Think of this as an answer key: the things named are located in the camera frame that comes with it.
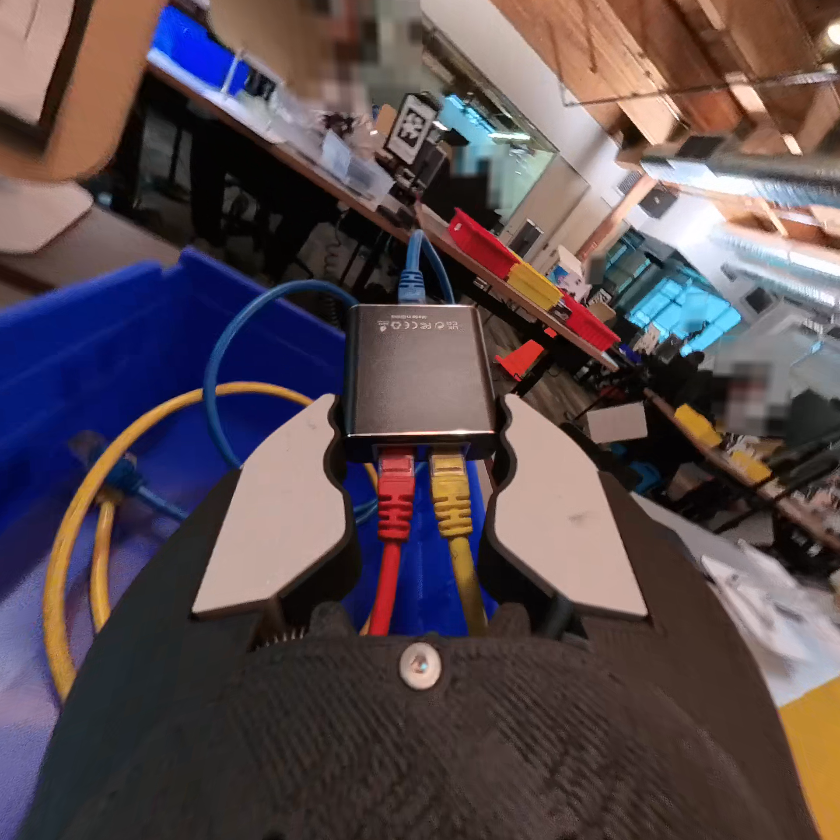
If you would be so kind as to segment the white card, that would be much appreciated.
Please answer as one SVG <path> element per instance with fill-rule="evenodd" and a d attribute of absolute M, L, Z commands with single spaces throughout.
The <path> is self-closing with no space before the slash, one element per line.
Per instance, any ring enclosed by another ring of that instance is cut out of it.
<path fill-rule="evenodd" d="M 584 425 L 590 440 L 596 445 L 611 445 L 646 438 L 646 403 L 630 402 L 596 408 L 584 415 Z"/>

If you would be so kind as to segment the black network splitter box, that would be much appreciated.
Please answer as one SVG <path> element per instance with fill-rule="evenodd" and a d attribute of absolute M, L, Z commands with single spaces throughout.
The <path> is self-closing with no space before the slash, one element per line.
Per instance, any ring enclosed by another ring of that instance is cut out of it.
<path fill-rule="evenodd" d="M 360 304 L 346 320 L 341 396 L 348 459 L 388 448 L 485 459 L 497 409 L 480 315 L 457 304 Z"/>

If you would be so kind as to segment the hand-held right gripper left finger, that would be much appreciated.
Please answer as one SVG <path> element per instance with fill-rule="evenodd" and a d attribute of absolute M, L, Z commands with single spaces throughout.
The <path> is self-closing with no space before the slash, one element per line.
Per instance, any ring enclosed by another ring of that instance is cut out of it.
<path fill-rule="evenodd" d="M 257 613 L 309 621 L 358 583 L 339 404 L 322 395 L 246 459 L 193 602 L 196 619 Z"/>

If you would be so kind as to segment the silver ventilation duct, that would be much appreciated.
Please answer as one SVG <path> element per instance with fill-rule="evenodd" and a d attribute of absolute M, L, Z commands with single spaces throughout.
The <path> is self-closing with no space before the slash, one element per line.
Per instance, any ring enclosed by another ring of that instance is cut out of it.
<path fill-rule="evenodd" d="M 837 249 L 731 224 L 715 227 L 710 240 L 726 252 L 721 269 L 732 280 L 751 279 L 815 309 L 838 313 Z"/>
<path fill-rule="evenodd" d="M 709 193 L 762 198 L 782 207 L 839 208 L 839 163 L 824 155 L 715 154 L 706 159 L 648 154 L 656 180 Z"/>

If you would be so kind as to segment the black white tag sign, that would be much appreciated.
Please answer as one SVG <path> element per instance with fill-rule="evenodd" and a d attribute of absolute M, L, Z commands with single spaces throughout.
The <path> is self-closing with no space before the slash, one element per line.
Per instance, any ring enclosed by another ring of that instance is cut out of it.
<path fill-rule="evenodd" d="M 411 166 L 438 119 L 440 100 L 427 91 L 407 93 L 384 142 L 384 151 Z"/>

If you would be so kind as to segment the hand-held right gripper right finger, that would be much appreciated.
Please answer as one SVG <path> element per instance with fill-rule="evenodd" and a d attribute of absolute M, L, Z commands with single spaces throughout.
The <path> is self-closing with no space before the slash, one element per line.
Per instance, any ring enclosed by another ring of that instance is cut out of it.
<path fill-rule="evenodd" d="M 478 579 L 529 620 L 552 613 L 643 621 L 649 611 L 607 497 L 584 450 L 520 397 L 498 398 L 494 487 Z"/>

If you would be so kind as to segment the small blue plastic bin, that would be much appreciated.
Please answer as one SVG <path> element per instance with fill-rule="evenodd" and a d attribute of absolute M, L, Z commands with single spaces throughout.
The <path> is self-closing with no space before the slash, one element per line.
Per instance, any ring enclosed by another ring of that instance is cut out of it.
<path fill-rule="evenodd" d="M 249 77 L 250 67 L 243 60 L 232 70 L 234 54 L 218 44 L 203 25 L 173 6 L 161 11 L 151 49 L 215 90 L 222 90 L 230 79 L 227 91 L 233 96 L 245 88 Z"/>

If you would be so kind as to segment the white printed papers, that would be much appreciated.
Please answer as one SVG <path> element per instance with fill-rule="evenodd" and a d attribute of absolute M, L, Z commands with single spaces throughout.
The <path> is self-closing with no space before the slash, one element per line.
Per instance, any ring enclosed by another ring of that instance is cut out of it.
<path fill-rule="evenodd" d="M 838 627 L 784 567 L 744 541 L 737 563 L 703 554 L 700 564 L 747 638 L 787 662 L 838 662 Z"/>

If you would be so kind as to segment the wooden document stand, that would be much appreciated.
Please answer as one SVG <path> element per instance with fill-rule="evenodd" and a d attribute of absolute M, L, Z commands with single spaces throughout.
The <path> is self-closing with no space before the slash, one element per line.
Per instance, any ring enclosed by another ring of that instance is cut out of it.
<path fill-rule="evenodd" d="M 87 215 L 117 150 L 163 2 L 1 2 L 1 251 L 30 255 Z"/>

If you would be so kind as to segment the red plastic bin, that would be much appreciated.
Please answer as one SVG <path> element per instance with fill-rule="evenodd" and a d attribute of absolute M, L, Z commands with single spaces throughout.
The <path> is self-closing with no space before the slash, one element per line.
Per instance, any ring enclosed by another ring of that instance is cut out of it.
<path fill-rule="evenodd" d="M 558 307 L 563 310 L 567 328 L 597 350 L 606 352 L 620 343 L 614 331 L 572 296 L 564 293 Z"/>
<path fill-rule="evenodd" d="M 522 263 L 522 259 L 502 244 L 497 236 L 459 207 L 455 208 L 448 232 L 465 255 L 502 280 L 509 277 L 514 266 Z"/>

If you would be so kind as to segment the long wooden workbench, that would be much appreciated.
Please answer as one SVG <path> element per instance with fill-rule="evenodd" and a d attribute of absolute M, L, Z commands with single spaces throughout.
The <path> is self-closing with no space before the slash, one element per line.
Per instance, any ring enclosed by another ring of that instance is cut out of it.
<path fill-rule="evenodd" d="M 210 112 L 220 122 L 271 154 L 280 163 L 304 176 L 382 231 L 381 237 L 373 246 L 371 256 L 364 263 L 353 285 L 353 293 L 356 296 L 361 294 L 371 277 L 375 260 L 384 251 L 386 238 L 392 237 L 394 240 L 407 243 L 410 238 L 407 230 L 391 224 L 377 208 L 349 191 L 344 184 L 323 169 L 320 163 L 310 160 L 286 141 L 275 143 L 271 134 L 261 129 L 257 123 L 248 121 L 248 114 L 237 100 L 209 87 L 157 49 L 151 49 L 148 53 L 146 69 L 158 81 Z M 617 364 L 606 352 L 586 342 L 561 321 L 510 287 L 505 280 L 494 275 L 464 253 L 453 240 L 444 220 L 425 205 L 417 208 L 416 218 L 437 252 L 462 266 L 464 272 L 469 274 L 469 278 L 464 283 L 457 284 L 457 288 L 464 295 L 478 302 L 486 310 L 495 313 L 499 319 L 509 323 L 515 330 L 526 333 L 531 340 L 538 341 L 546 351 L 559 354 L 560 342 L 564 340 L 607 370 L 617 371 Z"/>

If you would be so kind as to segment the grey desk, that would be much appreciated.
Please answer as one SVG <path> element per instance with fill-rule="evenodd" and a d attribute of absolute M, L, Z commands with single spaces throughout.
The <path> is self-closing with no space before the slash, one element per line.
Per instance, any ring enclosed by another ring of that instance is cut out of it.
<path fill-rule="evenodd" d="M 78 283 L 104 277 L 113 272 L 127 270 L 140 263 L 155 263 L 161 266 L 165 273 L 175 266 L 179 256 L 175 247 L 166 244 L 162 239 L 147 234 L 139 227 L 106 213 L 100 208 L 94 208 L 77 225 L 61 234 L 52 243 L 34 255 L 6 256 L 2 255 L 2 313 L 8 314 L 8 308 L 15 301 L 17 308 L 23 302 L 36 295 L 47 294 L 49 302 L 55 302 L 49 297 L 59 289 L 72 287 Z M 161 403 L 165 396 L 185 392 L 188 385 L 198 384 L 206 362 L 209 350 L 204 348 L 207 342 L 199 347 L 199 339 L 179 338 L 180 327 L 164 327 L 163 320 L 152 327 L 143 327 L 140 331 L 141 339 L 148 339 L 151 352 L 151 362 L 154 371 L 158 359 L 158 343 L 175 342 L 175 350 L 163 350 L 163 373 L 183 373 L 186 376 L 184 384 L 181 380 L 172 385 L 158 382 L 156 373 L 149 373 L 144 358 L 138 356 L 141 362 L 140 372 L 117 373 L 113 382 L 106 381 L 104 391 L 99 389 L 92 392 L 91 401 L 83 402 L 81 414 L 58 412 L 55 415 L 57 425 L 51 426 L 49 432 L 35 435 L 34 443 L 27 437 L 20 446 L 17 438 L 12 446 L 12 456 L 16 457 L 26 450 L 33 457 L 37 455 L 44 444 L 56 444 L 57 448 L 47 454 L 46 467 L 56 467 L 58 471 L 52 473 L 43 471 L 35 462 L 31 467 L 18 469 L 12 461 L 2 465 L 2 717 L 3 721 L 18 718 L 35 720 L 45 719 L 47 729 L 53 725 L 56 716 L 56 700 L 54 690 L 50 688 L 51 677 L 43 649 L 43 634 L 41 627 L 41 599 L 46 575 L 46 566 L 51 544 L 55 537 L 64 510 L 81 481 L 80 464 L 66 446 L 69 438 L 76 432 L 92 428 L 99 431 L 106 438 L 116 436 L 130 421 L 138 417 L 153 405 Z M 327 344 L 319 349 L 320 338 L 315 341 L 316 350 L 311 353 L 301 350 L 296 345 L 296 339 L 288 345 L 281 343 L 280 368 L 277 380 L 281 385 L 287 385 L 293 390 L 306 392 L 309 385 L 315 386 L 316 376 L 313 373 L 315 362 L 327 359 L 329 353 Z M 291 378 L 291 359 L 300 356 L 306 363 L 303 365 L 309 373 L 304 372 L 303 385 L 295 385 Z M 135 454 L 141 455 L 141 463 L 145 466 L 146 475 L 151 478 L 152 488 L 158 490 L 168 501 L 181 505 L 183 509 L 193 509 L 197 502 L 207 493 L 207 489 L 224 472 L 224 464 L 211 443 L 202 413 L 197 407 L 187 408 L 176 416 L 170 417 L 165 423 L 155 427 L 151 433 L 141 438 L 135 449 Z M 445 593 L 439 612 L 444 606 L 449 608 L 448 600 L 455 599 L 452 604 L 454 610 L 453 633 L 463 633 L 466 625 L 455 593 L 455 582 L 447 557 L 445 546 L 437 534 L 436 526 L 430 525 L 431 531 L 423 531 L 421 538 L 421 501 L 419 497 L 427 494 L 428 479 L 424 476 L 417 479 L 417 502 L 415 506 L 415 523 L 412 539 L 425 540 L 432 546 L 426 554 L 432 556 L 432 549 L 440 554 L 443 560 L 441 574 L 446 584 L 441 592 Z M 712 558 L 718 565 L 725 564 L 733 570 L 739 570 L 741 583 L 746 587 L 752 582 L 761 587 L 766 585 L 765 592 L 770 596 L 770 583 L 781 582 L 781 572 L 770 572 L 770 559 L 767 549 L 746 549 L 745 543 L 736 544 L 733 539 L 713 537 L 700 526 L 689 524 L 688 520 L 669 512 L 665 507 L 652 500 L 635 496 L 637 504 L 644 509 L 651 518 L 662 523 L 666 529 L 679 536 L 687 546 L 689 554 L 697 561 L 706 556 Z M 119 519 L 117 529 L 118 549 L 109 566 L 111 577 L 111 604 L 126 590 L 138 569 L 154 553 L 159 543 L 174 532 L 175 523 L 162 514 L 146 513 L 141 510 L 139 502 L 133 507 L 126 503 L 126 508 Z M 70 595 L 68 611 L 70 615 L 70 641 L 75 647 L 74 656 L 83 659 L 91 643 L 91 619 L 88 614 L 87 577 L 92 546 L 92 519 L 82 529 L 78 545 L 74 549 L 73 560 L 70 565 Z M 772 594 L 783 594 L 773 591 Z M 822 691 L 824 685 L 838 691 L 838 629 L 833 631 L 834 641 L 828 640 L 827 625 L 816 625 L 817 616 L 823 615 L 828 621 L 830 610 L 827 606 L 827 593 L 810 590 L 807 596 L 811 605 L 805 610 L 808 622 L 804 618 L 800 622 L 793 617 L 785 618 L 790 637 L 797 636 L 805 659 L 786 659 L 779 656 L 770 648 L 765 647 L 758 638 L 748 633 L 747 625 L 741 620 L 738 612 L 729 610 L 730 604 L 724 600 L 723 604 L 737 629 L 745 637 L 751 653 L 756 657 L 763 675 L 770 688 L 771 696 L 780 707 L 787 707 L 807 697 L 814 691 Z M 429 621 L 443 621 L 443 612 L 438 616 L 431 615 Z"/>

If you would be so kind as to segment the small yellow plastic bin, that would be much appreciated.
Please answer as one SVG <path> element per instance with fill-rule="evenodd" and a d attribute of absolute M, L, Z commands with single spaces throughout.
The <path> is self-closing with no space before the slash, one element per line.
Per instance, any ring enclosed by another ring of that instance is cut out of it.
<path fill-rule="evenodd" d="M 507 283 L 510 288 L 545 312 L 555 308 L 564 297 L 558 286 L 526 262 L 518 262 L 510 268 Z"/>

